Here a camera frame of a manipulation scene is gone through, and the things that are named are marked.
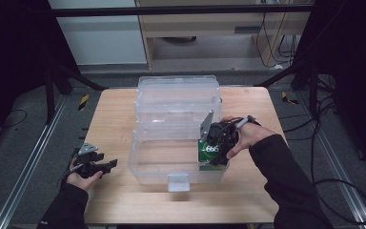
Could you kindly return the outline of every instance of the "black sleeve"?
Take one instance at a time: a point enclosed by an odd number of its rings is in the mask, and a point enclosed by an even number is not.
[[[267,179],[266,191],[278,204],[274,228],[333,228],[322,212],[315,187],[295,162],[281,135],[271,135],[249,149]]]
[[[66,183],[51,203],[38,223],[37,229],[84,229],[84,213],[88,203],[88,193]]]

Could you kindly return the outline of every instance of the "wooden table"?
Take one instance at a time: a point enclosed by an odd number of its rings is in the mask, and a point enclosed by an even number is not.
[[[221,87],[221,97],[223,116],[252,115],[283,135],[265,88]],[[112,89],[98,102],[86,139],[105,153],[101,163],[118,158],[118,165],[91,188],[86,223],[273,222],[278,207],[247,151],[231,160],[221,183],[191,184],[187,193],[169,193],[167,184],[139,184],[127,166],[134,101],[135,89]]]

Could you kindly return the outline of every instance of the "black pole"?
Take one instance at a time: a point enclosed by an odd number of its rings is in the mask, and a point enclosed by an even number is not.
[[[96,8],[30,10],[28,14],[49,17],[88,17],[88,16],[127,16],[161,14],[199,14],[199,13],[250,13],[250,12],[303,12],[313,11],[311,4],[282,5],[225,5],[225,6],[178,6],[178,7],[137,7],[137,8]]]

